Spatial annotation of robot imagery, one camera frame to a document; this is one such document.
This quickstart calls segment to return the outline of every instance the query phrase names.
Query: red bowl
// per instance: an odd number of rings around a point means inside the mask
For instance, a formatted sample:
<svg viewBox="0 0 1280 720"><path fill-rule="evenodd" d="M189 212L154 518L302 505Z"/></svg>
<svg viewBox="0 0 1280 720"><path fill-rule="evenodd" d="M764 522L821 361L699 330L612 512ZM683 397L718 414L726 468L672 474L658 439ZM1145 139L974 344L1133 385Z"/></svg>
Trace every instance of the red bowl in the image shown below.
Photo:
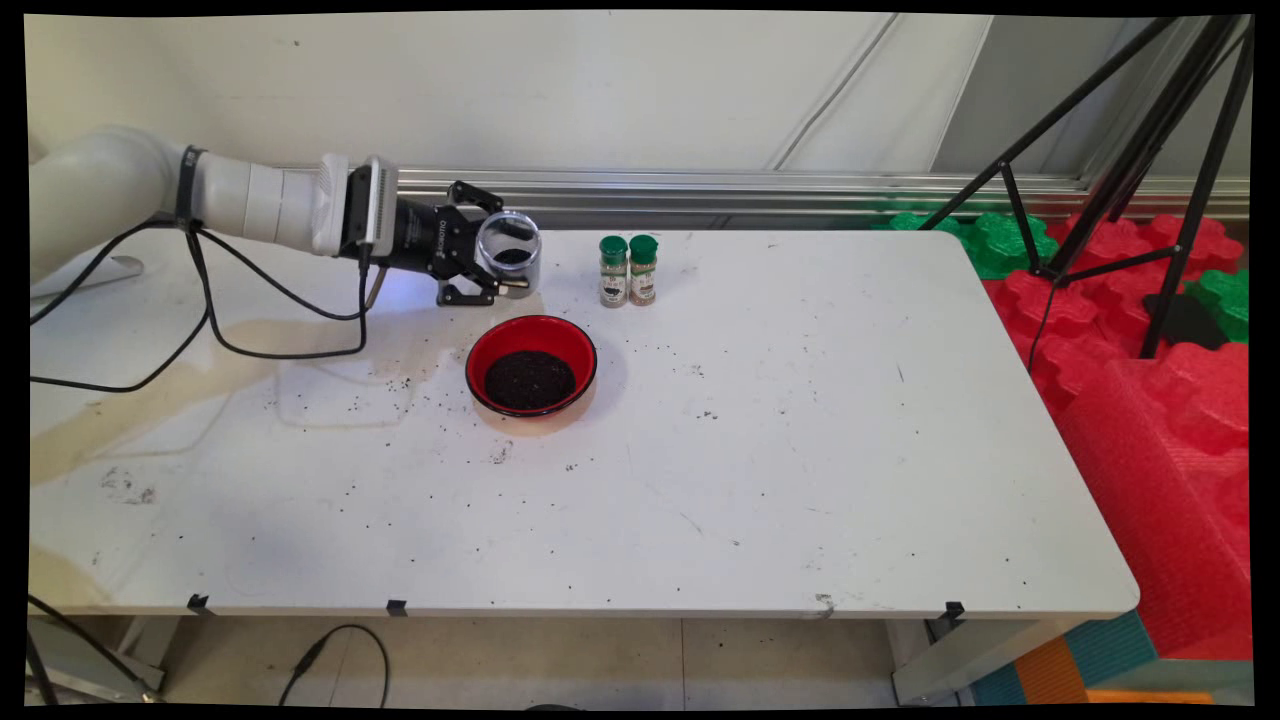
<svg viewBox="0 0 1280 720"><path fill-rule="evenodd" d="M573 370L573 393L556 405L534 410L503 407L485 392L484 375L495 360L512 352L541 351L559 357ZM525 315L494 325L467 355L467 388L481 405L512 418L550 415L572 405L595 379L595 345L573 323L550 315Z"/></svg>

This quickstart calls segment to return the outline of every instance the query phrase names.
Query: tripod leg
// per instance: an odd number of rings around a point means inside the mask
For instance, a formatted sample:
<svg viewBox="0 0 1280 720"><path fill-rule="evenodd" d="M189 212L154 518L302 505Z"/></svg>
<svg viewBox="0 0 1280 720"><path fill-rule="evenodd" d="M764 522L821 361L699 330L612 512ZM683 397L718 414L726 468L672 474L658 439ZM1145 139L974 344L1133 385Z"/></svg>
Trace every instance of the tripod leg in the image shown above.
<svg viewBox="0 0 1280 720"><path fill-rule="evenodd" d="M1222 47L1226 46L1228 36L1236 24L1239 15L1215 15L1210 18L1204 29L1201 31L1190 50L1174 70L1169 83L1156 97L1156 102L1142 119L1138 129L1125 145L1115 165L1107 176L1098 183L1097 191L1080 213L1080 219L1062 241L1062 247L1048 263L1048 269L1053 275L1061 275L1071 269L1071 265L1084 250L1093 228L1102 219L1103 213L1116 204L1121 192L1128 188L1129 181L1137 176L1137 168L1148 159L1151 147L1158 140L1160 132L1165 129L1166 118L1176 115L1181 108L1180 102L1187 101L1192 90L1197 88L1197 81L1217 58Z"/></svg>
<svg viewBox="0 0 1280 720"><path fill-rule="evenodd" d="M1231 85L1222 99L1222 110L1217 114L1217 123L1213 126L1213 135L1210 137L1208 149L1204 151L1204 161L1201 164L1199 176L1196 178L1196 187L1192 190L1192 201L1187 206L1187 217L1183 218L1183 229L1178 233L1178 246L1180 252L1174 255L1165 273L1165 282L1160 288L1160 299L1156 301L1156 310L1151 314L1151 327L1147 328L1147 337L1142 342L1139 357L1155 357L1156 347L1160 345L1160 334L1169 318L1169 306L1178 292L1178 283L1183 279L1183 270L1187 269L1187 260L1192 254L1192 243L1196 242L1196 231L1199 229L1201 218L1204 217L1204 206L1208 204L1208 193L1213 190L1213 181L1217 179L1217 170L1222 167L1222 155L1226 154L1226 145L1231 140L1231 131L1235 129L1235 120L1240 115L1240 106L1244 104L1244 94L1249 88L1253 78L1253 18L1244 31L1244 45L1240 47L1240 56L1235 60L1235 72L1231 73Z"/></svg>
<svg viewBox="0 0 1280 720"><path fill-rule="evenodd" d="M1138 51L1146 47L1148 42L1151 42L1157 35L1160 35L1166 27L1172 24L1174 19L1175 18L1156 18L1151 20L1151 24L1144 27L1142 32L1139 32L1137 36L1134 36L1133 40L1129 41L1128 45L1121 47L1119 53L1112 55L1110 60L1107 60L1106 63L1102 64L1101 68L1094 70L1093 74L1089 76L1089 78L1080 85L1080 87L1076 87L1070 95L1064 97L1062 101L1059 102L1052 110L1050 110L1047 115L1044 115L1043 118L1041 118L1038 123L1032 126L1032 129L1027 131L1027 133L1019 137L1012 145L1010 145L1004 152L1001 152L989 165L987 165L986 169L978 173L978 177L973 178L969 182L969 184L964 186L964 188L961 188L960 192L955 195L955 197L948 200L947 204L942 206L942 209L940 209L937 213L933 214L933 217L925 220L924 224L920 225L920 229L922 231L933 229L938 223L942 222L943 218L946 218L947 215L954 213L956 208L963 205L964 201L968 200L974 192L982 190L982 186L987 184L987 182L991 178L996 177L996 173L1000 172L1000 163L1009 163L1014 158L1016 158L1023 150L1027 150L1027 147L1029 147L1030 143L1036 142L1039 138L1039 136L1044 135L1044 131L1053 127L1056 122L1062 119L1062 117L1070 113L1071 109L1074 109L1076 105L1079 105L1082 100L1088 97L1091 92L1097 90L1100 85L1106 82L1107 78L1110 78L1112 74L1115 74L1116 70L1124 67L1124 64L1128 63L1130 58L1137 55Z"/></svg>
<svg viewBox="0 0 1280 720"><path fill-rule="evenodd" d="M1213 63L1213 67L1206 68L1204 72L1201 73L1201 77L1196 78L1192 91L1188 95L1187 100L1181 104L1181 108L1179 108L1176 113L1172 113L1167 117L1165 127L1161 128L1161 131L1157 133L1155 145L1151 147L1148 152L1147 161L1142 164L1142 172L1134 176L1134 178L1129 182L1125 191L1120 195L1120 200L1116 202L1114 208L1111 208L1111 214L1107 217L1107 220L1114 223L1119 220L1121 215L1124 215L1124 211L1129 208L1129 202L1133 201L1134 193L1138 192L1138 187L1142 184L1143 178L1146 178L1147 173L1151 172L1151 167L1156 161L1156 155L1165 147L1165 141L1169 140L1170 133L1172 133L1174 128L1178 127L1178 123L1183 120L1183 115L1187 114L1187 110L1189 110L1192 104L1196 102L1196 99L1199 97L1201 91L1204 90L1204 86L1208 85L1208 81L1212 79L1213 74L1217 73L1217 69L1222 67L1222 63L1225 63L1226 59L1231 55L1231 51L1234 51L1240 45L1242 40L1244 40L1243 32L1238 35L1235 40L1231 41L1231 45L1226 50L1224 50L1221 55L1219 55L1217 61Z"/></svg>

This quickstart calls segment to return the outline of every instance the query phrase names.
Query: soil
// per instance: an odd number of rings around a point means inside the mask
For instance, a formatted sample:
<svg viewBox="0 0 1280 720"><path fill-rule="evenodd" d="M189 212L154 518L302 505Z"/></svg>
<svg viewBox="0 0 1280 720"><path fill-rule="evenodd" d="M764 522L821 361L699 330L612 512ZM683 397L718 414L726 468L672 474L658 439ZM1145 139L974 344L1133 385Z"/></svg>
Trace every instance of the soil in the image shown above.
<svg viewBox="0 0 1280 720"><path fill-rule="evenodd" d="M525 260L529 260L529 251L520 250L518 247L508 247L507 250L494 255L493 259L503 265L518 265Z"/></svg>
<svg viewBox="0 0 1280 720"><path fill-rule="evenodd" d="M573 395L576 386L568 363L539 351L503 355L484 375L489 398L512 410L549 407Z"/></svg>

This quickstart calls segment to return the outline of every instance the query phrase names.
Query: green lid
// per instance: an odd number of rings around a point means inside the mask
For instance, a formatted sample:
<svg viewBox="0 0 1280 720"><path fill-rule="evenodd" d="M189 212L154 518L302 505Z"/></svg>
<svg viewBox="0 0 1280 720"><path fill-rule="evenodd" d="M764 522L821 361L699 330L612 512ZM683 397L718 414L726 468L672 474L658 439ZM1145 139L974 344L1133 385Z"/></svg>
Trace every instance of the green lid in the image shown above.
<svg viewBox="0 0 1280 720"><path fill-rule="evenodd" d="M627 261L627 241L611 234L600 241L600 259L605 265L623 265Z"/></svg>
<svg viewBox="0 0 1280 720"><path fill-rule="evenodd" d="M648 265L658 260L658 241L653 236L637 234L631 238L631 261Z"/></svg>

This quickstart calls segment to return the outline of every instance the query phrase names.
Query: black tripod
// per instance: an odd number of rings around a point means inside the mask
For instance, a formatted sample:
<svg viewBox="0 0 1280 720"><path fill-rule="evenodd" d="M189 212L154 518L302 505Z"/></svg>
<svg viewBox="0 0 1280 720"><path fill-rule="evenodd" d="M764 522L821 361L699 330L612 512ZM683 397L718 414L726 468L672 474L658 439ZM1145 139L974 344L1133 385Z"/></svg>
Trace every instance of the black tripod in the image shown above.
<svg viewBox="0 0 1280 720"><path fill-rule="evenodd" d="M1107 78L1146 47L1157 35L1172 24L1176 18L1156 18L1152 20L1115 56L1089 76L1080 87L1068 95L1043 119L1036 123L1032 129L1027 131L1007 150L1001 152L991 165L978 173L978 177L957 192L932 218L925 220L920 225L920 229L932 229L974 192L987 184L996 173L1000 173L1004 177L1005 188L1009 191L1010 204L1014 209L1014 217L1018 219L1023 242L1027 245L1030 273L1047 278L1051 283L1051 290L1066 287L1078 279L1132 268L1164 258L1172 258L1169 270L1165 273L1165 281L1161 284L1155 309L1151 313L1151 325L1147 328L1147 336L1143 340L1139 355L1140 357L1155 357L1165 320L1169 318L1170 305L1172 304L1174 295L1178 292L1178 283L1181 282L1183 272L1187 269L1192 243L1196 240L1196 232L1199 229L1201 218L1204 215L1204 206L1208 204L1210 191L1213 188L1213 181L1217 178L1219 168L1222 165L1222 155L1226 152L1228 141L1231 138L1231 131L1235 128L1235 120L1240 114L1240 105L1244 102L1245 90L1249 86L1249 79L1253 77L1252 15L1248 15L1248 24L1240 36L1234 44L1228 46L1231 31L1243 18L1244 15L1213 15L1210 18L1187 51L1187 55L1178 64L1178 68L1169 78L1169 82L1151 106L1151 110L1142 119L1138 129L1134 131L1133 137L1129 138L1128 145L1125 145L1112 167L1097 184L1093 196L1080 213L1075 227L1071 228L1066 240L1062 241L1062 246L1048 263L1041 263L1039 254L1036 251L1030 227L1027 223L1027 210L1023 208L1021 197L1018 195L1018 184L1014 182L1014 172L1009 167L1009 163L1021 154L1023 150L1027 150L1030 143L1036 142L1039 136L1044 135L1044 131L1071 111L1073 108L1100 85L1106 82ZM1108 211L1112 222L1120 218L1120 214L1129 205L1143 177L1155 161L1156 154L1164 147L1169 135L1178 127L1183 115L1187 114L1188 108L1190 108L1201 90L1203 90L1204 85L1213 76L1213 72L1228 59L1235 45L1242 41L1240 55L1235 60L1235 72L1231 74L1231 83L1228 87L1226 97L1222 100L1222 109L1219 111L1217 123L1213 126L1213 133L1210 136L1204 161L1201 164L1199 174L1196 178L1196 186L1192 190L1192 199L1187 206L1187 215L1183 220L1181 231L1178 233L1178 241L1170 247L1162 247L1134 258L1071 273L1071 265L1084 250L1089 236L1093 234L1093 228ZM1048 319L1048 306L1044 309L1044 318L1046 320Z"/></svg>

